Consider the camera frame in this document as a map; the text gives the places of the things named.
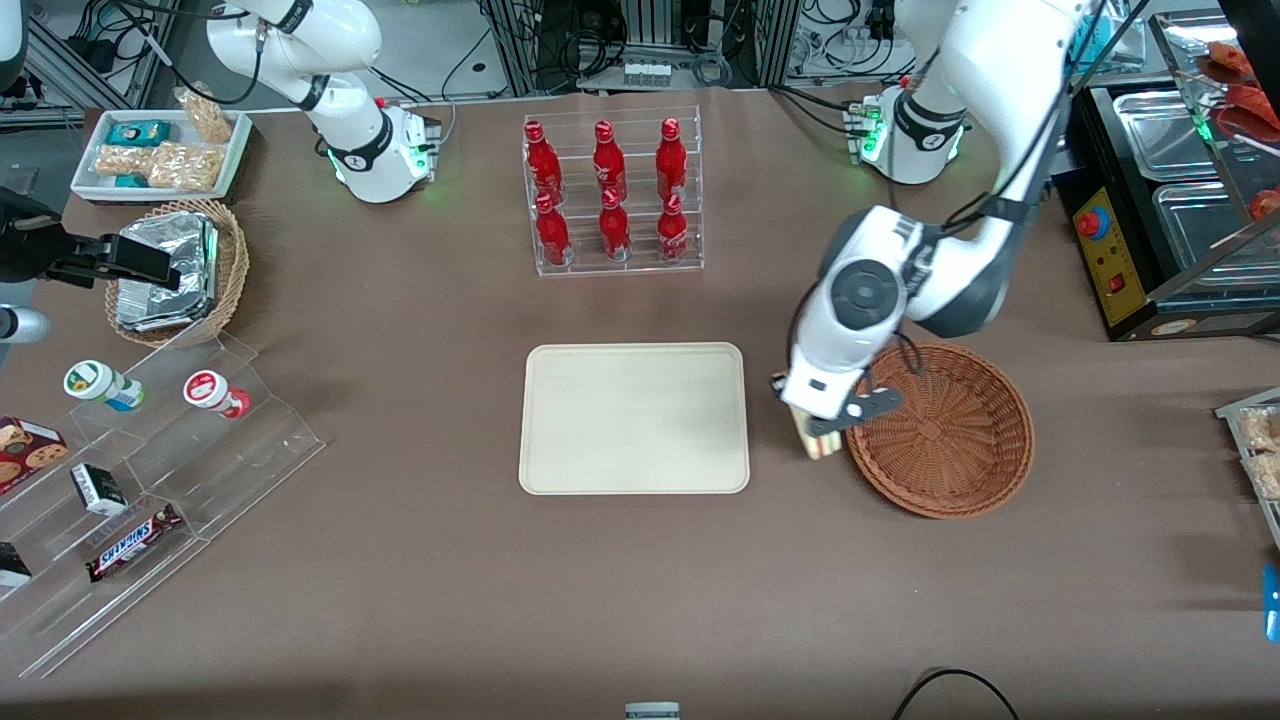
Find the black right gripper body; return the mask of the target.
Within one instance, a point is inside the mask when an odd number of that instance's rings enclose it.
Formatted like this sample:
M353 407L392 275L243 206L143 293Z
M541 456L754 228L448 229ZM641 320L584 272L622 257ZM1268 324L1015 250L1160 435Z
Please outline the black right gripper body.
M52 270L67 250L61 217L1 187L1 282L63 281Z

